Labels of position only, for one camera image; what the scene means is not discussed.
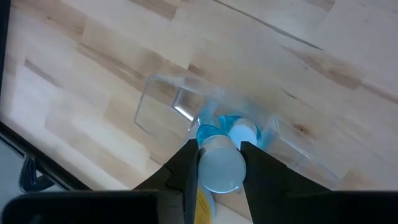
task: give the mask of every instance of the clear plastic container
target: clear plastic container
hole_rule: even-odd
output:
[[[220,116],[252,121],[258,129],[258,148],[299,174],[329,189],[336,187],[337,176],[318,162],[311,141],[287,120],[200,77],[149,77],[134,120],[145,132],[177,152],[187,139],[197,137],[200,125],[223,125]]]

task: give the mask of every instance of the wood grain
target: wood grain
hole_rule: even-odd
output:
[[[397,190],[397,10],[376,0],[12,0],[0,119],[89,187],[132,189],[185,138],[167,85],[142,119],[173,141],[134,122],[147,78],[198,76],[289,120],[336,189]],[[195,111],[201,100],[182,103]],[[270,153],[289,163],[284,150]],[[243,199],[217,195],[215,223],[249,223]]]

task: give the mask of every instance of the yellow label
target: yellow label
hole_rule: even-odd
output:
[[[195,210],[195,224],[212,224],[210,204],[205,194],[198,187],[197,208]]]

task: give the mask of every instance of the light wood surface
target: light wood surface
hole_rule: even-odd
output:
[[[1,120],[89,187],[132,189],[176,150],[134,124],[146,78],[188,73],[289,119],[339,189],[398,189],[397,11],[392,0],[12,0]],[[243,190],[217,200],[217,223],[250,222]]]

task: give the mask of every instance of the black frame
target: black frame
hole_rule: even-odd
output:
[[[10,6],[11,0],[0,0],[0,71],[4,70]],[[2,78],[3,73],[1,72],[0,91]],[[23,158],[35,158],[37,170],[65,190],[90,190],[90,188],[82,181],[78,180],[62,166],[46,156],[40,149],[37,149],[34,145],[1,121],[0,141],[4,142],[15,153]]]

